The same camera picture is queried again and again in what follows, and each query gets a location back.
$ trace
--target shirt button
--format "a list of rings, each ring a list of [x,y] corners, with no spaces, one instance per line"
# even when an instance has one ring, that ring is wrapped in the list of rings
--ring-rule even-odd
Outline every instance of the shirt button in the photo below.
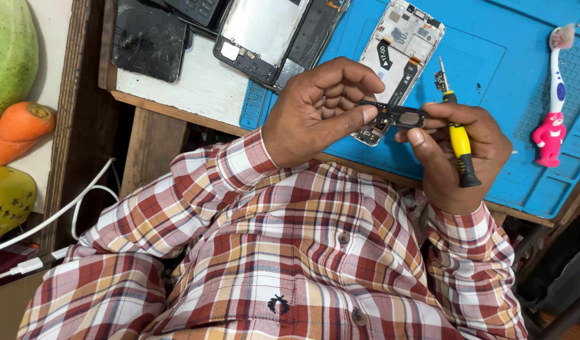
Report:
[[[367,323],[367,316],[365,315],[365,313],[361,311],[361,309],[354,309],[353,321],[355,321],[355,324],[357,324],[357,326],[360,327],[365,326],[365,324]]]
[[[350,237],[346,233],[342,233],[338,236],[338,242],[340,244],[347,244],[350,241]]]

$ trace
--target fingernail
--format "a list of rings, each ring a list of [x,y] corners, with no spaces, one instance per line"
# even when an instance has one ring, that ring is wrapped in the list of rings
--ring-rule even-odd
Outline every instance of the fingernail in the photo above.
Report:
[[[364,124],[378,116],[378,109],[373,105],[364,105]]]
[[[410,141],[410,145],[418,146],[424,143],[424,135],[420,129],[410,129],[407,132],[407,139]]]

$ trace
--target workbench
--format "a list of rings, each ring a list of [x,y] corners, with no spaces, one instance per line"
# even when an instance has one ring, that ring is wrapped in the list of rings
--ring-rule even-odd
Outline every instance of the workbench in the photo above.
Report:
[[[118,101],[136,107],[122,182],[124,195],[167,171],[169,161],[184,146],[185,122],[238,136],[247,134],[248,130],[239,127],[239,118],[248,77],[214,58],[214,43],[201,36],[195,36],[192,50],[185,54],[179,80],[175,83],[117,69],[111,63],[116,8],[115,0],[106,0],[99,87],[111,92]],[[411,178],[329,154],[322,153],[317,158],[412,188],[422,186]],[[491,202],[486,204],[499,224],[506,215],[512,215],[549,228],[563,227],[580,211],[580,181],[552,220]]]

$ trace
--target green gourd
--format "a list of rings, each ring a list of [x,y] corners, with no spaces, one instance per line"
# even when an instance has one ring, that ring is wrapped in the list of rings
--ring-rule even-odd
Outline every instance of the green gourd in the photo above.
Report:
[[[23,102],[36,79],[39,50],[26,0],[0,0],[0,117]]]

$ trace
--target white table surface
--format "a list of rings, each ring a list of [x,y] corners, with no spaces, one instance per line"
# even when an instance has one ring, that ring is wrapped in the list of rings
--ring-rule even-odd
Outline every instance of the white table surface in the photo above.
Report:
[[[195,36],[175,83],[118,68],[116,89],[239,127],[248,76],[215,58],[213,46],[212,41]]]

